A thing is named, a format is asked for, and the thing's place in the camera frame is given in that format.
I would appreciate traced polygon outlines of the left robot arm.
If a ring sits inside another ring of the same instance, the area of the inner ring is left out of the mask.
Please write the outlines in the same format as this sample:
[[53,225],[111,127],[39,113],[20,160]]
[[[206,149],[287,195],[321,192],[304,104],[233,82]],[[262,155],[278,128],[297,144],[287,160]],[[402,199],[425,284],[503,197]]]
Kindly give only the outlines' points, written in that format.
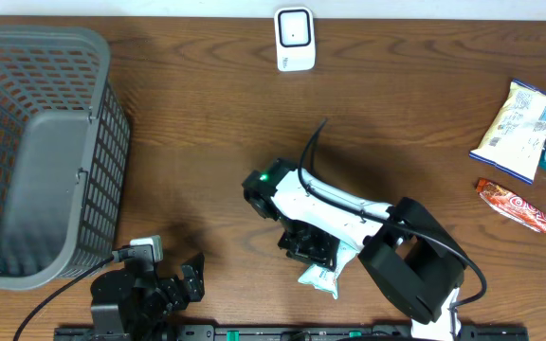
[[205,256],[198,253],[181,265],[182,278],[162,278],[151,251],[117,251],[124,266],[94,280],[91,315],[94,341],[177,340],[168,317],[205,295]]

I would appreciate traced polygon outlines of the yellow snack bag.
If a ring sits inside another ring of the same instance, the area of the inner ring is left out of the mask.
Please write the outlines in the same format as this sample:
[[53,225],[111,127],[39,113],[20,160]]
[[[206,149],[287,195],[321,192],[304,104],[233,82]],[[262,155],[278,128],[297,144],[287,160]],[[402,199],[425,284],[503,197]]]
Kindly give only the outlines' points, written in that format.
[[546,92],[513,79],[506,101],[469,156],[531,185],[545,141]]

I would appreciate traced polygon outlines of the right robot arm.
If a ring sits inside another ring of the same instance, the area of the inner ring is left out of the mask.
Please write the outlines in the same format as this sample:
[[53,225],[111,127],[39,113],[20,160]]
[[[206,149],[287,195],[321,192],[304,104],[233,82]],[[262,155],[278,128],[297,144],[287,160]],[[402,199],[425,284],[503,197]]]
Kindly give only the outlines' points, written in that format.
[[284,159],[253,171],[242,187],[261,217],[283,226],[278,246],[288,258],[336,270],[338,251],[347,245],[387,300],[411,319],[413,337],[458,339],[455,305],[466,262],[421,204],[359,198]]

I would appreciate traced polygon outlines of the light teal snack packet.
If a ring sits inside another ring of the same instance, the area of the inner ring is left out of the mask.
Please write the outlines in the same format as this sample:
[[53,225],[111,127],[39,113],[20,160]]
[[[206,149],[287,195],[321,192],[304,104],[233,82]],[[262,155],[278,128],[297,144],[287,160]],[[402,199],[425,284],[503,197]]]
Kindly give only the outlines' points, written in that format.
[[315,289],[329,293],[338,299],[338,278],[344,267],[357,255],[357,251],[346,242],[341,242],[337,250],[337,265],[333,270],[311,265],[299,277],[298,283],[312,285]]

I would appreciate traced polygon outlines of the red chocolate bar wrapper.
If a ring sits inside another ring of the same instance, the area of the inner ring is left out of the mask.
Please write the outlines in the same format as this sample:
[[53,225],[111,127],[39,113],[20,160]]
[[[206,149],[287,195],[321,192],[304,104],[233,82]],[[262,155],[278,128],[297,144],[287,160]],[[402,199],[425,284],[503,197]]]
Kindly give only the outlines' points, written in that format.
[[478,180],[476,192],[500,215],[537,233],[546,234],[546,213],[531,205],[516,193],[484,178]]

